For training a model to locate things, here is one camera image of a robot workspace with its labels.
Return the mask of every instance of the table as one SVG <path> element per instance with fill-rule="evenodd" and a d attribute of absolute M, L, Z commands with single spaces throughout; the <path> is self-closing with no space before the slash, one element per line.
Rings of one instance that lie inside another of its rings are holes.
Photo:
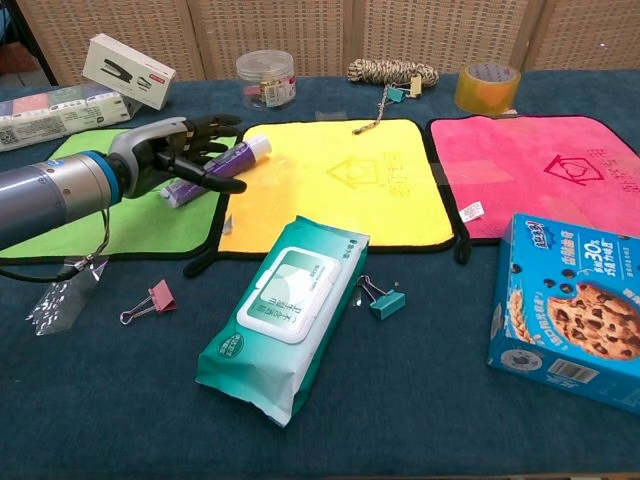
<path fill-rule="evenodd" d="M 443 75 L 385 118 L 464 116 L 455 83 Z M 638 150 L 639 84 L 640 71 L 527 73 L 516 108 L 591 115 Z M 0 91 L 0 100 L 34 91 Z M 253 113 L 232 81 L 186 83 L 165 110 L 145 109 L 124 126 L 211 112 L 239 113 L 247 126 L 316 112 L 370 118 L 380 94 L 342 78 L 300 78 L 290 108 Z M 41 161 L 60 143 L 0 154 L 0 168 Z M 258 262 L 220 261 L 193 280 L 182 277 L 187 262 L 114 262 L 74 327 L 45 337 L 23 320 L 45 287 L 0 279 L 0 477 L 640 471 L 640 417 L 486 366 L 496 258 L 496 247 L 474 248 L 466 266 L 451 250 L 371 255 L 367 272 L 381 285 L 399 282 L 407 307 L 386 322 L 348 308 L 309 400 L 284 430 L 194 382 L 197 355 Z M 122 327 L 118 314 L 161 278 L 179 309 Z"/>

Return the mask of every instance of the wicker backdrop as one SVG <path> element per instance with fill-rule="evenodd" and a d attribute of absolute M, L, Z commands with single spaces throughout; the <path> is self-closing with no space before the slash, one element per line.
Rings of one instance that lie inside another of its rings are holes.
<path fill-rule="evenodd" d="M 290 52 L 298 75 L 344 75 L 355 58 L 472 61 L 523 70 L 640 68 L 640 0 L 19 0 L 61 84 L 82 81 L 106 33 L 178 71 L 235 77 L 243 53 Z"/>

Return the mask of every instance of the pink binder clip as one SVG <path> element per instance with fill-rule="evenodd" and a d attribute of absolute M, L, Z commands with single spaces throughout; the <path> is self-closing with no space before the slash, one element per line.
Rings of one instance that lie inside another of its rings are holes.
<path fill-rule="evenodd" d="M 149 302 L 153 303 L 153 306 L 147 307 L 146 305 Z M 178 306 L 169 290 L 169 285 L 167 285 L 165 280 L 162 280 L 158 285 L 149 289 L 149 296 L 147 298 L 131 310 L 120 314 L 120 323 L 129 325 L 134 318 L 141 317 L 154 310 L 158 313 L 164 313 L 175 310 L 176 308 L 178 308 Z"/>

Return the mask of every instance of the product box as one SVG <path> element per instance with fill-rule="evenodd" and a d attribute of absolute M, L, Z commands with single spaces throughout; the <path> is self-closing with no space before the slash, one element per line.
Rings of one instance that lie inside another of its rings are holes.
<path fill-rule="evenodd" d="M 176 71 L 101 33 L 91 39 L 82 75 L 160 110 Z"/>
<path fill-rule="evenodd" d="M 517 214 L 489 365 L 640 414 L 640 239 Z"/>
<path fill-rule="evenodd" d="M 0 152 L 130 120 L 140 104 L 102 85 L 0 102 Z"/>

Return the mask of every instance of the plastic jar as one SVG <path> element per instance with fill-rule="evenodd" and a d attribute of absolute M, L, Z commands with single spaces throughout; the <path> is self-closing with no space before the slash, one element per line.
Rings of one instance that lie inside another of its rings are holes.
<path fill-rule="evenodd" d="M 282 107 L 296 98 L 293 57 L 280 50 L 256 50 L 236 60 L 244 104 L 255 110 Z"/>

